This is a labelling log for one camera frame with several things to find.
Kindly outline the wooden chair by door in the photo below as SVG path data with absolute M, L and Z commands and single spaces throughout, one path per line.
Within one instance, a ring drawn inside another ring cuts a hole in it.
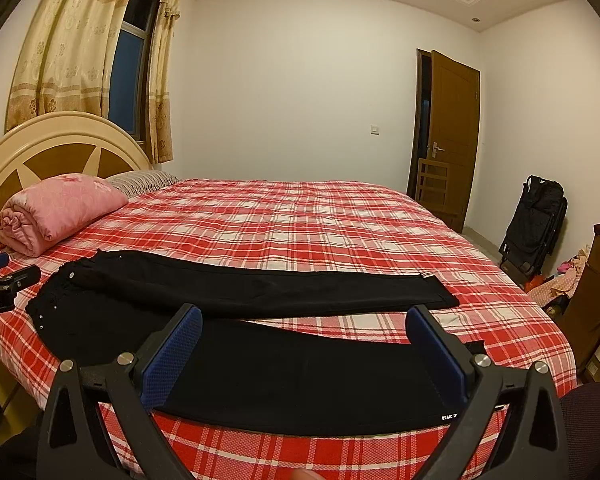
M 450 214 L 450 171 L 451 166 L 447 162 L 420 158 L 416 176 L 416 202 L 436 214 Z

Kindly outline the black pants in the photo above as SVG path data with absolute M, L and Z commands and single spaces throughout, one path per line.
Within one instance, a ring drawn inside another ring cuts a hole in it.
M 64 264 L 26 307 L 56 358 L 107 364 L 137 351 L 180 307 L 201 313 L 193 350 L 174 344 L 143 388 L 159 411 L 211 426 L 344 437 L 437 427 L 464 408 L 474 378 L 432 342 L 420 347 L 315 336 L 278 318 L 445 310 L 434 276 L 208 266 L 99 252 Z

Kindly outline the pile of clothes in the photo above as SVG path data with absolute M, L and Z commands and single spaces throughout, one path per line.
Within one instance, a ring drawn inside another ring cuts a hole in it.
M 588 246 L 580 249 L 577 255 L 558 266 L 557 273 L 550 280 L 530 289 L 528 296 L 541 308 L 547 307 L 561 296 L 571 298 L 588 263 L 589 254 Z

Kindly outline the left beige curtain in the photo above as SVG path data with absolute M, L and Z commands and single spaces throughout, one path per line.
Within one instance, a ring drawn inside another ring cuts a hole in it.
M 129 0 L 41 0 L 12 77 L 5 130 L 53 112 L 106 118 Z

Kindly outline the brown wooden door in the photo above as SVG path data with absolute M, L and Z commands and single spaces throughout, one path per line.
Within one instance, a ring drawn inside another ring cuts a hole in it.
M 480 124 L 480 72 L 438 51 L 416 51 L 414 140 L 406 194 L 416 192 L 418 160 L 451 166 L 450 214 L 436 214 L 459 233 L 465 225 L 474 180 Z

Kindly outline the striped pillow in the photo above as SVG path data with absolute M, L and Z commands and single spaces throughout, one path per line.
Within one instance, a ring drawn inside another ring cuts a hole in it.
M 107 181 L 127 198 L 156 192 L 178 183 L 180 179 L 162 170 L 125 171 L 108 177 Z

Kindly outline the brown wooden dresser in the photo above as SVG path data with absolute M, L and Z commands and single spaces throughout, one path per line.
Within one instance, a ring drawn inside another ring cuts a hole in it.
M 558 325 L 567 338 L 581 374 L 600 345 L 600 223 L 580 281 Z

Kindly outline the dark window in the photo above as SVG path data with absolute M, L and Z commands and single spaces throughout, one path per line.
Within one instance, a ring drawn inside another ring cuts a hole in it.
M 147 77 L 159 0 L 129 0 L 112 64 L 108 119 L 139 144 L 146 138 Z

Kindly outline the cream wooden headboard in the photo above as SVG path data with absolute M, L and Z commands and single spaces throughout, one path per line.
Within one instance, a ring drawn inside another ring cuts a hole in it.
M 132 136 L 113 122 L 82 112 L 45 114 L 0 141 L 0 210 L 10 196 L 58 174 L 106 179 L 150 168 Z

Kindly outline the pink rolled blanket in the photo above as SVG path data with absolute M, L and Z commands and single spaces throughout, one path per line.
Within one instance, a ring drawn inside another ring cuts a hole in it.
M 0 211 L 0 242 L 38 257 L 95 220 L 128 203 L 109 182 L 87 174 L 61 174 L 14 194 Z

